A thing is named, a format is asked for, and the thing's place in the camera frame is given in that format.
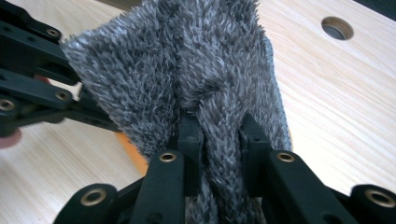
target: gray towel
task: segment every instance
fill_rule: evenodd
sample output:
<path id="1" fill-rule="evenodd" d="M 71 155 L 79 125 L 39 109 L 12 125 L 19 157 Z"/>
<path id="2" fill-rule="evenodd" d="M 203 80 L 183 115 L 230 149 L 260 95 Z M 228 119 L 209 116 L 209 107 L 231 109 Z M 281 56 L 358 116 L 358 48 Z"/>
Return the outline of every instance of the gray towel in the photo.
<path id="1" fill-rule="evenodd" d="M 197 116 L 206 141 L 188 223 L 263 223 L 248 197 L 237 131 L 246 113 L 274 149 L 290 150 L 273 51 L 254 0 L 153 0 L 62 48 L 94 98 L 148 160 Z"/>

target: metal ring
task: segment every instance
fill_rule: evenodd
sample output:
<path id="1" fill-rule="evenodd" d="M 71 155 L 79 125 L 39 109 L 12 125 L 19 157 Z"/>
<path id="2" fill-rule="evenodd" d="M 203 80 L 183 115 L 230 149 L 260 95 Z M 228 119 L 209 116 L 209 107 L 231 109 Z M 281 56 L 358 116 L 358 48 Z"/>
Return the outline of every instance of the metal ring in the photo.
<path id="1" fill-rule="evenodd" d="M 396 206 L 396 202 L 394 199 L 390 198 L 388 194 L 381 192 L 376 189 L 367 189 L 364 191 L 364 194 L 366 197 L 372 201 L 373 203 L 376 203 L 380 206 L 387 207 L 387 208 L 392 208 Z"/>
<path id="2" fill-rule="evenodd" d="M 10 111 L 15 108 L 15 105 L 12 101 L 6 99 L 0 99 L 0 110 Z"/>
<path id="3" fill-rule="evenodd" d="M 176 159 L 176 157 L 177 156 L 175 153 L 165 152 L 165 153 L 161 154 L 160 161 L 170 162 L 170 161 L 174 161 Z"/>
<path id="4" fill-rule="evenodd" d="M 69 99 L 69 94 L 67 94 L 65 91 L 57 91 L 55 93 L 56 97 L 58 97 L 58 99 L 66 101 Z"/>
<path id="5" fill-rule="evenodd" d="M 54 29 L 47 29 L 47 34 L 55 36 L 55 37 L 59 36 L 59 32 L 57 32 Z"/>
<path id="6" fill-rule="evenodd" d="M 276 157 L 280 160 L 280 161 L 285 161 L 285 162 L 293 162 L 295 161 L 295 158 L 290 155 L 289 153 L 286 152 L 279 152 L 276 154 Z"/>
<path id="7" fill-rule="evenodd" d="M 90 196 L 93 195 L 94 193 L 98 193 L 99 196 L 95 197 L 94 199 L 90 199 Z M 107 196 L 107 193 L 104 189 L 101 189 L 101 188 L 90 189 L 88 192 L 86 192 L 82 196 L 80 202 L 82 205 L 85 205 L 85 206 L 93 206 L 93 205 L 101 203 L 102 200 L 104 200 L 106 198 L 106 196 Z"/>

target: wood grain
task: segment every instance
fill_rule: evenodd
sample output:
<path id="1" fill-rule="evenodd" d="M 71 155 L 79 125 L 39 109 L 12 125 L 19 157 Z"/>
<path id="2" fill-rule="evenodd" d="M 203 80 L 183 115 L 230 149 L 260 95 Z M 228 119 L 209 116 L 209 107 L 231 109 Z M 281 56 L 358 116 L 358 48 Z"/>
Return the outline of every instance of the wood grain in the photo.
<path id="1" fill-rule="evenodd" d="M 121 13 L 93 0 L 9 2 L 66 37 Z M 396 22 L 351 0 L 300 2 L 259 5 L 293 150 L 344 193 L 363 183 L 396 192 Z M 349 22 L 354 36 L 326 35 L 328 16 Z M 18 145 L 0 150 L 0 223 L 51 223 L 80 188 L 120 189 L 139 177 L 112 132 L 71 120 L 22 131 Z"/>

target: round hole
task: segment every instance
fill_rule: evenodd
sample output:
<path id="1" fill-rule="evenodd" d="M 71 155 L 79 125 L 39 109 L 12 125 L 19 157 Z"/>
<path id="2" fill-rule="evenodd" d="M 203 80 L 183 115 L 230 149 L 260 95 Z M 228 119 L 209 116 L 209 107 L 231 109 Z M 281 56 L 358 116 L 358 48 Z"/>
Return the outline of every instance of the round hole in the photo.
<path id="1" fill-rule="evenodd" d="M 0 110 L 10 111 L 15 108 L 14 103 L 12 101 L 6 99 L 0 99 Z"/>
<path id="2" fill-rule="evenodd" d="M 63 100 L 63 101 L 69 99 L 69 95 L 64 91 L 58 91 L 55 93 L 55 95 L 56 95 L 56 97 L 58 97 L 60 100 Z"/>
<path id="3" fill-rule="evenodd" d="M 99 204 L 106 197 L 104 189 L 90 189 L 81 197 L 81 204 L 85 206 L 93 206 Z"/>
<path id="4" fill-rule="evenodd" d="M 373 203 L 376 203 L 380 206 L 387 207 L 387 208 L 392 208 L 396 206 L 396 202 L 394 199 L 388 196 L 388 194 L 383 193 L 379 190 L 375 189 L 367 189 L 364 194 L 366 197 L 372 201 Z"/>
<path id="5" fill-rule="evenodd" d="M 324 213 L 322 215 L 323 220 L 328 224 L 342 224 L 341 219 L 333 214 Z"/>
<path id="6" fill-rule="evenodd" d="M 176 155 L 174 153 L 165 152 L 160 156 L 160 161 L 170 162 L 176 159 Z"/>
<path id="7" fill-rule="evenodd" d="M 276 156 L 280 161 L 293 162 L 295 160 L 293 156 L 286 152 L 279 152 Z"/>
<path id="8" fill-rule="evenodd" d="M 59 36 L 59 33 L 56 30 L 53 29 L 48 29 L 47 34 L 52 35 L 52 36 Z"/>
<path id="9" fill-rule="evenodd" d="M 327 17 L 322 21 L 321 25 L 324 32 L 332 38 L 348 40 L 353 36 L 352 26 L 340 18 Z"/>
<path id="10" fill-rule="evenodd" d="M 150 213 L 146 216 L 147 224 L 160 224 L 163 220 L 163 215 L 161 213 Z"/>

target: orange object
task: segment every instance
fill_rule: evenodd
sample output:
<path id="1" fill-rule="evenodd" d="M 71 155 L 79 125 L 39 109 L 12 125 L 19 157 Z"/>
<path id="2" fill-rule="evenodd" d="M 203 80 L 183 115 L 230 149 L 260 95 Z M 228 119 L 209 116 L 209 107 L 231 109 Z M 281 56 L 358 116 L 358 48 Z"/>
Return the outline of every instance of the orange object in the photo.
<path id="1" fill-rule="evenodd" d="M 116 137 L 125 148 L 125 151 L 128 153 L 129 158 L 134 163 L 134 166 L 139 173 L 141 175 L 146 175 L 146 172 L 148 171 L 148 162 L 137 151 L 137 147 L 130 143 L 129 138 L 124 133 L 116 133 Z"/>

